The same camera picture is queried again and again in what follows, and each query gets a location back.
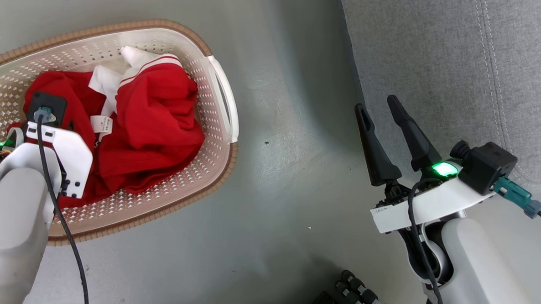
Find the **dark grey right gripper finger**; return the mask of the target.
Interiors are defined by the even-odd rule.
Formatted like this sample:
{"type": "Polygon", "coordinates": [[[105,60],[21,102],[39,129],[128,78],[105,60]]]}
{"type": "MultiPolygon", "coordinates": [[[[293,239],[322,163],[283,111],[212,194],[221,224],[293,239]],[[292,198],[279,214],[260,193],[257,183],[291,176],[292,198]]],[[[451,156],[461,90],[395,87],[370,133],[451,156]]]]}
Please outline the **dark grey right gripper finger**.
{"type": "Polygon", "coordinates": [[[414,121],[404,106],[398,100],[397,96],[389,95],[387,103],[393,120],[397,124],[404,135],[411,154],[411,168],[414,171],[429,169],[433,165],[442,161],[442,157],[437,152],[437,149],[429,142],[428,137],[419,125],[414,121]]]}
{"type": "Polygon", "coordinates": [[[366,165],[372,186],[382,186],[396,182],[402,177],[399,168],[391,163],[380,141],[375,134],[375,124],[366,106],[358,103],[354,107],[361,145],[364,151],[366,165]]]}

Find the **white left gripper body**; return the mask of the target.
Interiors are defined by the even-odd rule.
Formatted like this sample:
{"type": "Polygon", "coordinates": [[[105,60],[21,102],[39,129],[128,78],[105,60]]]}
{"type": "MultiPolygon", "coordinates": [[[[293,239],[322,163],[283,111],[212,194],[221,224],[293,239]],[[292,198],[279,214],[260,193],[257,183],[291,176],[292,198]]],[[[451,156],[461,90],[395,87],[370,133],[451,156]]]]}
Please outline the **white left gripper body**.
{"type": "MultiPolygon", "coordinates": [[[[20,128],[13,128],[11,134],[17,134],[16,146],[2,146],[0,151],[1,163],[6,157],[17,165],[27,164],[40,165],[39,148],[37,144],[28,143],[27,139],[37,139],[35,122],[28,123],[27,134],[21,132],[20,128]]],[[[83,138],[74,131],[67,131],[53,126],[42,126],[43,142],[50,144],[47,160],[51,157],[57,158],[57,171],[62,176],[60,191],[66,197],[81,199],[84,188],[90,173],[93,155],[85,144],[83,138]]]]}

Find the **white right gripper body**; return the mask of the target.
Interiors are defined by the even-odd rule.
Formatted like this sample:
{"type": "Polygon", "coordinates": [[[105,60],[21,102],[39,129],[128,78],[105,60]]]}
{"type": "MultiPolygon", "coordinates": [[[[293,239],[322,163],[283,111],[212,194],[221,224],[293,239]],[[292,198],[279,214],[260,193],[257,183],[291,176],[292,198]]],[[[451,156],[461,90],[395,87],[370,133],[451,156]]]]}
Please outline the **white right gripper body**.
{"type": "MultiPolygon", "coordinates": [[[[376,159],[373,162],[372,184],[385,186],[385,199],[371,210],[378,232],[388,233],[411,226],[408,217],[408,196],[411,189],[398,183],[399,168],[389,160],[376,159]]],[[[413,199],[414,219],[417,224],[437,220],[494,196],[494,192],[481,195],[467,186],[458,177],[441,183],[425,183],[426,189],[413,199]]]]}

